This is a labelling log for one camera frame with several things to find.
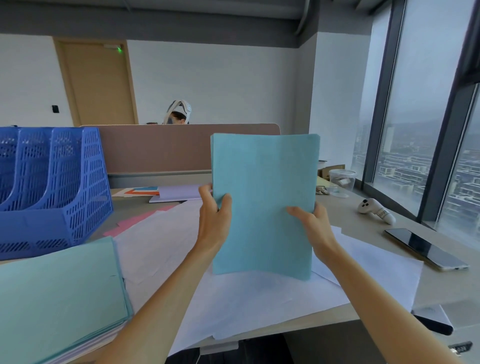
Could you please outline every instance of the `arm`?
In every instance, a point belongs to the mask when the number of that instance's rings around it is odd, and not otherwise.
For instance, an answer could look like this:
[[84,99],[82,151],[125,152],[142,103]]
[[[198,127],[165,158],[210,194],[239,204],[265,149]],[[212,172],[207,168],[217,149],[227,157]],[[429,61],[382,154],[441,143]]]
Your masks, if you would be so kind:
[[315,255],[327,265],[389,364],[459,364],[450,350],[348,255],[335,239],[325,207],[288,212],[303,224]]
[[203,205],[195,246],[102,353],[98,364],[163,363],[204,272],[230,229],[232,199],[218,210],[211,185],[199,188]]

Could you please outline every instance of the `purple notebook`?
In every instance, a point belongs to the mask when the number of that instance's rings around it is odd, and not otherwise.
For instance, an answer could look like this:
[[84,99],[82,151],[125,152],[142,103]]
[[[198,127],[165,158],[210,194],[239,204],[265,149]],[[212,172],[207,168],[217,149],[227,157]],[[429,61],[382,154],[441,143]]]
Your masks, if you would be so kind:
[[159,196],[150,199],[154,202],[190,201],[201,200],[198,192],[199,184],[186,184],[182,186],[164,186],[158,188]]

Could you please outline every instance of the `clear plastic container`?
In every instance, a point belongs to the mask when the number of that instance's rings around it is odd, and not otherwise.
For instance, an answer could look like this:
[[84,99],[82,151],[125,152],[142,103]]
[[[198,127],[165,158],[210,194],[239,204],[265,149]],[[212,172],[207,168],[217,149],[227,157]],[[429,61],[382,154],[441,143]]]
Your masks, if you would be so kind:
[[347,194],[340,191],[338,187],[345,188],[346,190],[352,191],[353,185],[355,184],[355,177],[357,173],[352,170],[331,170],[330,182],[334,183],[327,188],[327,191],[336,197],[348,197]]

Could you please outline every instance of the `vr headset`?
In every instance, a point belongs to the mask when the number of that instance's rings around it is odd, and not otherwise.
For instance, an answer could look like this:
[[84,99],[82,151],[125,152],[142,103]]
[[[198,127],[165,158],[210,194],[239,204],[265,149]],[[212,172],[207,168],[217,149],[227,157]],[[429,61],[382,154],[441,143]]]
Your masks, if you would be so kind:
[[168,119],[170,118],[170,114],[172,113],[172,111],[174,111],[179,106],[181,107],[180,112],[186,116],[185,123],[186,124],[188,123],[188,120],[190,119],[190,114],[192,112],[192,107],[185,100],[175,100],[168,107],[167,114],[165,115],[165,118],[163,119],[164,124],[168,124]]

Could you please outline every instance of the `teal paper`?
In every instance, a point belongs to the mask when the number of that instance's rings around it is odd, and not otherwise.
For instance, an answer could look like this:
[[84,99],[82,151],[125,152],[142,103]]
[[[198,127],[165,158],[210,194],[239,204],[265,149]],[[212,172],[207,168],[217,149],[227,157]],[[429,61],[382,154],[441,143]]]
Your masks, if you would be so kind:
[[4,364],[42,363],[132,316],[110,237],[0,265]]
[[247,270],[310,278],[312,247],[287,206],[313,211],[320,137],[214,134],[213,196],[233,199],[227,241],[213,273]]

